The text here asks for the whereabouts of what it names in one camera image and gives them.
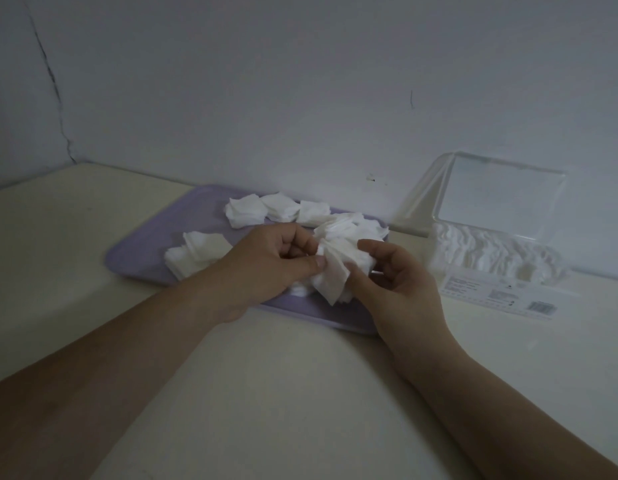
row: person's left hand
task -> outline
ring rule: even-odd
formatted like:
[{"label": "person's left hand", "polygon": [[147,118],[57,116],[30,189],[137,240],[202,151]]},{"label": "person's left hand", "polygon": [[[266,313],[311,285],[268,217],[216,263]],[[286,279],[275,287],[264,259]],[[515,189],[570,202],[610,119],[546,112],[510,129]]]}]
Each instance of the person's left hand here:
[{"label": "person's left hand", "polygon": [[223,308],[244,309],[320,273],[326,261],[317,251],[313,235],[295,223],[258,226],[199,275]]}]

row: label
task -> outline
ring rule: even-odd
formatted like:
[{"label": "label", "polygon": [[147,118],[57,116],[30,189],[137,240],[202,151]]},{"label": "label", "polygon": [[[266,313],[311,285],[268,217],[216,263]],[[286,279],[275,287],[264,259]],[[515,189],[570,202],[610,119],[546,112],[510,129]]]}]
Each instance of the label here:
[{"label": "label", "polygon": [[544,321],[551,320],[559,309],[578,296],[567,290],[457,267],[445,276],[440,294]]}]

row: forearm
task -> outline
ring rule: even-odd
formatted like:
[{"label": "forearm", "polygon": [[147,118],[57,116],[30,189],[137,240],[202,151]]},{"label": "forearm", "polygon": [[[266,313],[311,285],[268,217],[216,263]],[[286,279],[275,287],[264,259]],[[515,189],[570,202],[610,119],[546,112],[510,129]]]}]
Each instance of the forearm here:
[{"label": "forearm", "polygon": [[446,345],[409,380],[490,479],[618,478],[618,467],[479,365]]},{"label": "forearm", "polygon": [[205,276],[0,382],[0,478],[86,478],[217,322]]}]

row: fingernail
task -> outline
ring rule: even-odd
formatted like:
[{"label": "fingernail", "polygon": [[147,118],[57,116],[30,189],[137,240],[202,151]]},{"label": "fingernail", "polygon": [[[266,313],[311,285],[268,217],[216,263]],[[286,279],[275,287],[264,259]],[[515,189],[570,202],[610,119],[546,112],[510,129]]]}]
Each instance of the fingernail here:
[{"label": "fingernail", "polygon": [[316,256],[315,262],[318,263],[320,269],[324,269],[327,266],[327,258],[324,256]]}]

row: person's left arm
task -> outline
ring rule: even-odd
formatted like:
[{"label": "person's left arm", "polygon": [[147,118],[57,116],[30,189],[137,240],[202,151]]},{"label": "person's left arm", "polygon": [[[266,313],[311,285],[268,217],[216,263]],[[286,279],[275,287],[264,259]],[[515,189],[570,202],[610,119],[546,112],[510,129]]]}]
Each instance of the person's left arm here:
[{"label": "person's left arm", "polygon": [[88,478],[215,325],[320,272],[296,224],[223,259],[0,382],[0,478]]}]

